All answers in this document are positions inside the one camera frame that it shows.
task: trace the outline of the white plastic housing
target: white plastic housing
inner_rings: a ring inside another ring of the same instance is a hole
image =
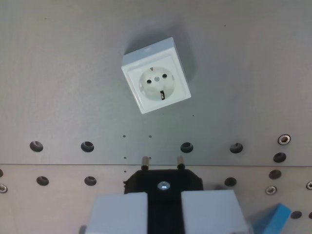
[[[173,38],[126,54],[121,68],[142,114],[191,97]]]

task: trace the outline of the white electrical outlet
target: white electrical outlet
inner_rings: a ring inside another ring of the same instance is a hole
[[[173,38],[126,54],[121,68],[142,114],[191,97]]]

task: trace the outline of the blue object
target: blue object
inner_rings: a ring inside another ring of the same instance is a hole
[[[279,234],[285,226],[291,211],[289,208],[279,203],[253,223],[254,234]]]

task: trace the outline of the metal pin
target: metal pin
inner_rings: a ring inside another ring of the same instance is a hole
[[[150,165],[150,159],[149,159],[147,156],[144,156],[144,157],[142,158],[141,170],[147,171],[149,165]]]
[[[182,156],[177,157],[177,168],[181,170],[185,169],[184,159]]]

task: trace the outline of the aluminum surface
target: aluminum surface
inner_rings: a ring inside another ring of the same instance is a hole
[[[176,166],[150,166],[153,169],[173,169]],[[289,219],[282,234],[310,234],[312,190],[306,188],[311,181],[310,167],[218,167],[187,166],[203,179],[205,190],[233,189],[246,218],[283,203],[291,211],[300,211],[299,219]],[[123,181],[140,170],[130,165],[0,165],[3,176],[0,183],[9,190],[0,194],[1,234],[83,234],[80,227],[88,223],[95,197],[122,194]],[[269,173],[279,169],[282,176],[272,180]],[[47,186],[40,186],[36,179],[45,176]],[[87,176],[97,183],[88,186]],[[224,180],[234,177],[237,184],[224,185]],[[278,192],[267,195],[268,186]]]
[[[281,166],[311,166],[311,11],[306,0],[1,0],[0,162],[175,165],[190,142],[188,165],[275,165],[284,152]],[[192,98],[142,115],[122,57],[168,37]]]

